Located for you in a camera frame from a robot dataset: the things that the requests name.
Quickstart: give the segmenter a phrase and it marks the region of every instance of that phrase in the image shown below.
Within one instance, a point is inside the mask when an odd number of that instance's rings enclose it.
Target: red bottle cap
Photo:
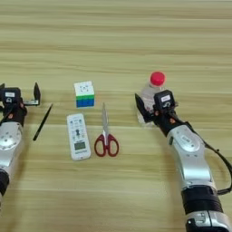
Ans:
[[[163,72],[153,72],[150,77],[150,82],[153,85],[161,86],[165,82],[165,75]]]

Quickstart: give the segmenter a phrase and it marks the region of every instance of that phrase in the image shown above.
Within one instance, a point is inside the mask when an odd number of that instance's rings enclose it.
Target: scissors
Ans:
[[[98,137],[98,139],[95,141],[94,149],[98,156],[103,157],[106,155],[106,150],[108,151],[109,156],[115,157],[120,150],[119,142],[109,133],[109,123],[108,123],[108,116],[107,111],[105,110],[105,103],[102,106],[102,125],[103,125],[103,133]],[[98,143],[102,143],[103,152],[100,153],[97,149]],[[111,145],[112,143],[116,144],[116,152],[112,152]]]

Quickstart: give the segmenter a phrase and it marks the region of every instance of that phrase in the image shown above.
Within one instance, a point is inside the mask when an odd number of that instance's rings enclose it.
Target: remote control screen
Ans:
[[[86,148],[85,142],[84,141],[76,142],[76,143],[74,143],[74,147],[75,147],[75,150],[85,149]]]

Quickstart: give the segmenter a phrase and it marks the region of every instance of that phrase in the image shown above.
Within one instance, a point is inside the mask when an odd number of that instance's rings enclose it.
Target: scissor blade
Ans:
[[[103,123],[103,130],[105,132],[107,144],[108,144],[108,135],[109,135],[109,128],[108,128],[108,116],[107,111],[105,109],[105,103],[102,106],[102,123]]]

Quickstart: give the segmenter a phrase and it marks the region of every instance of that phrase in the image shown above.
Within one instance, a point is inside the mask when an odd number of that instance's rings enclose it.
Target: plastic bottle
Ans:
[[[155,104],[154,95],[157,92],[165,90],[164,87],[165,75],[163,72],[153,72],[150,76],[150,81],[142,89],[140,97],[144,102],[144,106],[147,111],[153,112],[153,105]],[[140,112],[138,111],[138,120],[140,123],[144,124],[144,120]]]

